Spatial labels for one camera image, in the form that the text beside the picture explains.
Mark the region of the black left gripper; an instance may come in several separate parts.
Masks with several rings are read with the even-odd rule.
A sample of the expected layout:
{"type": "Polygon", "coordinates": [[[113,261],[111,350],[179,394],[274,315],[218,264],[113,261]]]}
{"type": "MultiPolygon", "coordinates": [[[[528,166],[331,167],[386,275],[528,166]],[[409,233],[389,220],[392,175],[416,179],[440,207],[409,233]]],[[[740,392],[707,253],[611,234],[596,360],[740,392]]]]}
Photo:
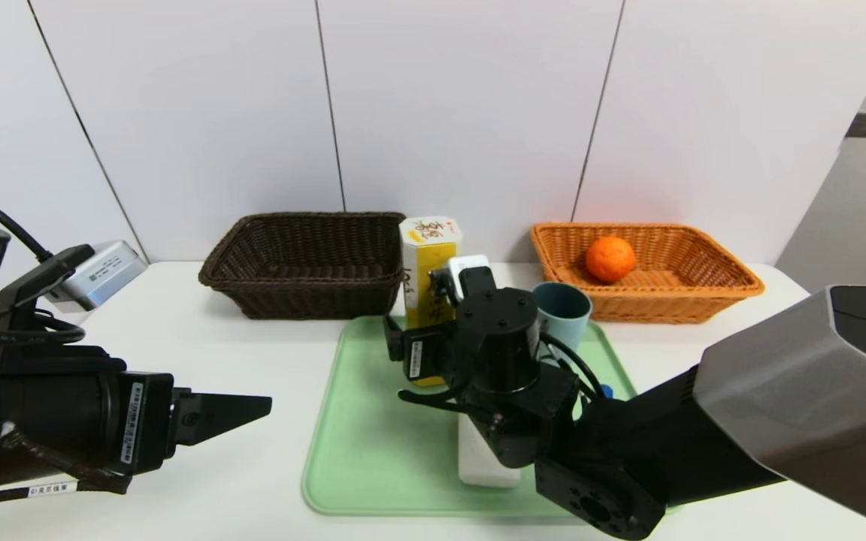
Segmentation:
{"type": "Polygon", "coordinates": [[[168,373],[96,374],[59,390],[46,380],[46,404],[31,420],[0,424],[0,446],[81,489],[123,495],[132,479],[161,468],[175,446],[195,446],[271,413],[265,396],[197,393],[168,373]]]}

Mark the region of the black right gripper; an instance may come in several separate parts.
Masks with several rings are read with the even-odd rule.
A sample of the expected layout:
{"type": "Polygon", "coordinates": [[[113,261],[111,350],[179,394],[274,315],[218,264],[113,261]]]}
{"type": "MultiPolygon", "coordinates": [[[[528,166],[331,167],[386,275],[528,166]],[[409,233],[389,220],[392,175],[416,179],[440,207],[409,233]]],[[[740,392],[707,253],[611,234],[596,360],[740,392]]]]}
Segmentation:
{"type": "Polygon", "coordinates": [[[403,360],[408,381],[442,377],[453,369],[455,322],[403,331],[398,320],[392,314],[387,314],[383,318],[383,331],[389,360],[403,360]]]}

